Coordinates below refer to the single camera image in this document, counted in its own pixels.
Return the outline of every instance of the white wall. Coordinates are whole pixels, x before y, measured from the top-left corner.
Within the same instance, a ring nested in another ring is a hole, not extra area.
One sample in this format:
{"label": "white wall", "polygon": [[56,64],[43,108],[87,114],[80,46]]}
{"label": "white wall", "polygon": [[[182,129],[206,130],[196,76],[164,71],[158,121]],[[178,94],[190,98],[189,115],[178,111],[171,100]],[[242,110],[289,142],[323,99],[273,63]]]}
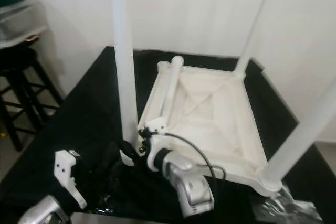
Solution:
{"label": "white wall", "polygon": [[[109,0],[40,1],[50,31],[37,47],[66,94],[113,44]],[[130,0],[134,47],[239,55],[259,2]],[[335,17],[335,0],[269,0],[249,48],[299,119],[336,77]],[[321,138],[336,141],[333,126]]]}

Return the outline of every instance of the black stool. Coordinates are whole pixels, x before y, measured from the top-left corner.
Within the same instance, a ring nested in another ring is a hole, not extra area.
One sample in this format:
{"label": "black stool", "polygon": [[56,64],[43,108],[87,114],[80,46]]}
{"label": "black stool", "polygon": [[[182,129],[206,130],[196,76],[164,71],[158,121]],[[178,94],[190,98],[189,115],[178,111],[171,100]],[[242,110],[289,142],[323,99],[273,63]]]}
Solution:
{"label": "black stool", "polygon": [[[24,70],[28,67],[33,67],[44,84],[30,83],[27,80]],[[49,118],[44,108],[57,109],[55,106],[41,104],[37,96],[42,91],[49,90],[58,105],[61,105],[62,98],[38,62],[36,51],[29,47],[19,46],[5,48],[0,51],[0,77],[5,77],[9,83],[9,86],[0,91],[0,114],[16,150],[21,151],[23,146],[17,131],[36,134]],[[9,90],[14,91],[20,104],[4,101],[2,96]],[[6,106],[20,108],[21,110],[11,116]],[[14,126],[13,121],[24,112],[35,131]]]}

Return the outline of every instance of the black tablecloth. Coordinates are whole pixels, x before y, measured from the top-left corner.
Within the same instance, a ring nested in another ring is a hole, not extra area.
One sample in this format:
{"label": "black tablecloth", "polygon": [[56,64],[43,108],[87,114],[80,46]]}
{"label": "black tablecloth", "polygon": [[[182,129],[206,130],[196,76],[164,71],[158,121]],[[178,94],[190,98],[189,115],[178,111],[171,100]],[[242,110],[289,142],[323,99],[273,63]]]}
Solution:
{"label": "black tablecloth", "polygon": [[[175,55],[155,50],[134,52],[139,117],[156,78],[156,63],[170,61]],[[187,66],[232,71],[237,62],[235,58],[181,55]],[[262,68],[253,61],[248,65],[244,83],[266,156],[270,159],[297,122],[263,76]],[[75,149],[91,168],[99,163],[107,145],[120,139],[114,50],[106,47],[0,184],[2,206],[27,208],[46,194],[64,194],[52,174],[55,151]],[[164,180],[143,167],[126,168],[120,180],[123,183],[118,190],[124,192],[124,201],[110,201],[114,214],[162,222],[181,221],[175,192]],[[312,201],[325,223],[336,223],[333,202],[336,177],[315,146],[295,165],[285,182],[295,199]],[[226,182],[215,222],[256,223],[250,195],[256,195],[251,188]],[[197,217],[192,222],[214,222],[206,218]]]}

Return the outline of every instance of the clear plastic bag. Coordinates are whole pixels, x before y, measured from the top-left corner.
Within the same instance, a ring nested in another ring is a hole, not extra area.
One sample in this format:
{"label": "clear plastic bag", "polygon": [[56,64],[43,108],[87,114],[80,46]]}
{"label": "clear plastic bag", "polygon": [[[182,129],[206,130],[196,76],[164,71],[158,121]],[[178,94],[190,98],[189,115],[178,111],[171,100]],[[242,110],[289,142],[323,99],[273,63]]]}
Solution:
{"label": "clear plastic bag", "polygon": [[293,199],[287,186],[273,197],[253,198],[253,212],[258,221],[276,224],[323,224],[312,202]]}

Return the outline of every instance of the black fabric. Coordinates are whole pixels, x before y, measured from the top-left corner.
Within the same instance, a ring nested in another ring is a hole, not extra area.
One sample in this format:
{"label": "black fabric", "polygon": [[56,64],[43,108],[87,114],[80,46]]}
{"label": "black fabric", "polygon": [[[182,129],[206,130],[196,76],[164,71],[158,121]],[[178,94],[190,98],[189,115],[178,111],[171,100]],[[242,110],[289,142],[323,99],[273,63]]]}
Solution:
{"label": "black fabric", "polygon": [[[154,50],[134,53],[139,117],[156,78],[157,62],[170,61],[175,55]],[[235,58],[181,55],[187,66],[231,71],[237,62]],[[297,122],[261,72],[262,68],[251,61],[245,86],[270,158]],[[57,150],[75,149],[88,169],[99,166],[109,143],[121,140],[117,88],[114,50],[107,47],[0,184],[3,206],[28,208],[46,194],[63,201],[67,198],[61,195],[62,188],[52,175]],[[111,174],[116,179],[106,204],[117,216],[169,223],[256,223],[249,196],[257,194],[250,187],[225,182],[215,213],[182,220],[175,190],[160,174],[149,171],[144,162],[137,167],[116,163]],[[285,181],[296,199],[313,201],[325,223],[335,223],[336,178],[314,146]]]}

